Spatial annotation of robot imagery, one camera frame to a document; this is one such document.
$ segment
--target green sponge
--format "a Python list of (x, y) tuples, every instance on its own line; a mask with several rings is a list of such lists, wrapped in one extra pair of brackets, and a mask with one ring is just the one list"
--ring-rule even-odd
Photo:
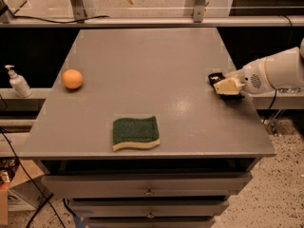
[(113, 150), (153, 148), (161, 143), (156, 117), (121, 118), (113, 123)]

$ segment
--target gray cabinet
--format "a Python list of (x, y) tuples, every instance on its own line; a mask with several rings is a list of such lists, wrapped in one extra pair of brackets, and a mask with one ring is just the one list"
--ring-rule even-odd
[[(67, 68), (78, 90), (61, 84)], [(209, 84), (233, 68), (216, 28), (81, 30), (19, 156), (91, 227), (209, 228), (276, 153), (250, 99)], [(113, 151), (114, 120), (151, 115), (160, 145)]]

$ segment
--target white bottle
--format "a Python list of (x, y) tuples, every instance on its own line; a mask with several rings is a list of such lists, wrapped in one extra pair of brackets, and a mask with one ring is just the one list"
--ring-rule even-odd
[(31, 94), (30, 87), (25, 80), (25, 78), (21, 75), (18, 75), (14, 70), (11, 68), (14, 67), (13, 65), (6, 65), (6, 69), (9, 71), (10, 85), (16, 90), (16, 93), (19, 97), (26, 98)]

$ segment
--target orange ball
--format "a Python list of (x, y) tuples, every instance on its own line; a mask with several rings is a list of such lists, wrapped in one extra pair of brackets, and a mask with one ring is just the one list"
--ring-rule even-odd
[(83, 75), (75, 69), (65, 71), (62, 79), (65, 87), (70, 89), (76, 89), (84, 82)]

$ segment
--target cable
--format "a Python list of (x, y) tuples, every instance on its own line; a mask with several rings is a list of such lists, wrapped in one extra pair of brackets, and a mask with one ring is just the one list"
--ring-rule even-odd
[(65, 208), (68, 210), (68, 212), (69, 212), (73, 217), (76, 217), (76, 214), (67, 206), (66, 199), (63, 199), (63, 203), (64, 203)]
[[(16, 159), (20, 162), (20, 159), (19, 159), (19, 157), (17, 156), (15, 150), (13, 149), (13, 147), (12, 147), (12, 145), (11, 145), (11, 143), (10, 143), (10, 140), (9, 140), (8, 137), (5, 135), (5, 132), (3, 131), (3, 129), (0, 128), (0, 130), (1, 130), (1, 134), (3, 135), (3, 137), (6, 139), (7, 143), (9, 144), (9, 147), (10, 147), (12, 153), (14, 154), (14, 156), (16, 157)], [(21, 162), (20, 162), (20, 166), (22, 167), (22, 169), (24, 170), (24, 172), (27, 174), (27, 176), (29, 177), (29, 179), (31, 180), (31, 182), (32, 182), (32, 183), (35, 185), (35, 187), (38, 189), (38, 191), (41, 193), (41, 195), (47, 200), (48, 198), (46, 197), (46, 195), (43, 193), (43, 191), (41, 191), (40, 187), (39, 187), (39, 186), (37, 185), (37, 183), (32, 179), (32, 177), (29, 175), (28, 171), (26, 170), (26, 168), (24, 167), (24, 165), (23, 165)], [(48, 202), (48, 204), (49, 204), (49, 206), (52, 208), (52, 210), (54, 211), (54, 213), (55, 213), (55, 215), (57, 216), (58, 220), (60, 220), (62, 226), (63, 226), (64, 228), (66, 228), (65, 225), (64, 225), (64, 223), (63, 223), (63, 221), (60, 219), (60, 217), (59, 217), (57, 211), (56, 211), (55, 208), (53, 207), (53, 205), (52, 205), (50, 202)]]
[(290, 45), (291, 43), (291, 40), (292, 40), (292, 36), (293, 36), (293, 31), (294, 31), (294, 25), (293, 25), (293, 22), (291, 21), (291, 19), (289, 17), (287, 17), (286, 15), (283, 15), (284, 18), (286, 18), (288, 21), (289, 21), (289, 24), (291, 25), (291, 34), (289, 36), (289, 40), (288, 40), (288, 43), (287, 43), (287, 47)]
[(37, 19), (37, 20), (55, 23), (55, 24), (72, 24), (72, 23), (77, 23), (77, 22), (84, 22), (84, 21), (90, 20), (90, 19), (109, 18), (109, 16), (107, 16), (107, 15), (98, 15), (98, 16), (93, 16), (93, 17), (89, 17), (89, 18), (85, 18), (85, 19), (76, 19), (76, 20), (71, 20), (71, 21), (56, 21), (56, 20), (45, 19), (45, 18), (40, 18), (40, 17), (35, 17), (35, 16), (15, 15), (16, 12), (12, 12), (10, 10), (10, 8), (8, 9), (8, 12), (14, 19)]
[(24, 133), (25, 131), (8, 131), (7, 129), (3, 128), (2, 126), (0, 126), (0, 130), (2, 130), (5, 133)]
[(276, 101), (276, 92), (277, 92), (277, 90), (275, 90), (275, 96), (274, 96), (274, 98), (273, 98), (273, 101), (271, 102), (271, 104), (269, 105), (269, 107), (268, 107), (268, 109), (267, 109), (267, 114), (266, 114), (266, 116), (264, 117), (263, 124), (265, 124), (265, 121), (266, 121), (266, 119), (268, 118), (267, 115), (269, 115), (268, 113), (269, 113), (269, 111), (272, 109), (272, 107), (273, 107), (273, 105), (274, 105), (274, 102)]
[(5, 112), (6, 110), (7, 110), (7, 108), (8, 108), (8, 104), (7, 104), (7, 102), (2, 98), (2, 95), (0, 94), (0, 98), (1, 98), (1, 101), (4, 103), (4, 105), (5, 105), (5, 107), (4, 107), (4, 109), (1, 111), (1, 112)]
[(50, 20), (50, 19), (44, 19), (44, 18), (39, 18), (39, 17), (33, 17), (33, 16), (25, 16), (25, 15), (13, 15), (13, 18), (18, 19), (37, 19), (45, 22), (50, 22), (50, 23), (55, 23), (55, 24), (72, 24), (72, 23), (77, 23), (77, 22), (84, 22), (86, 20), (90, 19), (98, 19), (98, 18), (109, 18), (107, 15), (99, 15), (99, 16), (93, 16), (85, 19), (76, 19), (76, 20), (71, 20), (71, 21), (56, 21), (56, 20)]
[(46, 204), (50, 201), (51, 198), (53, 198), (53, 194), (51, 194), (39, 207), (38, 209), (36, 210), (35, 214), (30, 218), (28, 224), (27, 224), (27, 227), (26, 228), (29, 228), (32, 221), (35, 219), (35, 217), (38, 215), (38, 213), (40, 212), (40, 210), (42, 210), (43, 207), (46, 206)]

